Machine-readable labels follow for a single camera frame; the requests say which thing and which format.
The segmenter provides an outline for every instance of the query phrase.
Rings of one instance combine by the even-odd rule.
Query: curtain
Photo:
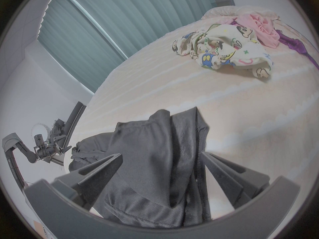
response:
[[[69,0],[51,0],[39,42],[92,92],[124,59]]]
[[[215,0],[76,0],[127,57],[179,27],[200,20]],[[46,50],[95,92],[123,62],[70,0],[52,0],[38,36]]]
[[[128,56],[199,20],[215,0],[77,0]]]

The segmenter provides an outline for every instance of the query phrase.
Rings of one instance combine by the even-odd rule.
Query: ceiling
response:
[[[24,59],[24,49],[36,40],[41,19],[50,0],[30,0],[10,27],[0,47],[0,91]]]

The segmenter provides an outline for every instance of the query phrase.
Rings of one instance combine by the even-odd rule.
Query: purple cloth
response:
[[[288,45],[289,49],[297,51],[299,54],[303,54],[306,57],[309,58],[309,60],[317,67],[319,70],[319,65],[317,62],[313,59],[312,56],[310,56],[305,48],[305,45],[300,41],[299,39],[293,39],[288,36],[285,36],[281,30],[276,30],[276,32],[279,34],[280,39],[279,42]]]

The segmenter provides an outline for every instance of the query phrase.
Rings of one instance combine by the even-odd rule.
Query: mattress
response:
[[[176,114],[197,106],[210,127],[206,151],[268,174],[270,183],[283,175],[301,185],[288,221],[318,174],[319,71],[282,43],[276,49],[265,47],[275,63],[266,80],[227,65],[218,71],[205,69],[172,51],[175,39],[225,17],[209,15],[170,32],[113,70],[88,104],[70,145],[112,132],[117,122],[147,120],[159,109]],[[300,39],[319,62],[318,52],[301,34],[280,19],[274,26]],[[68,151],[66,172],[70,157]],[[207,187],[213,218],[233,210],[209,172]]]

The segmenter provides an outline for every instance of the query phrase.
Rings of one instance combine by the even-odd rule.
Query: cartoon print shirt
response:
[[[267,78],[273,61],[258,42],[252,29],[228,24],[214,24],[206,30],[194,31],[173,42],[172,49],[181,56],[190,55],[209,69],[223,65],[250,70],[257,78]]]

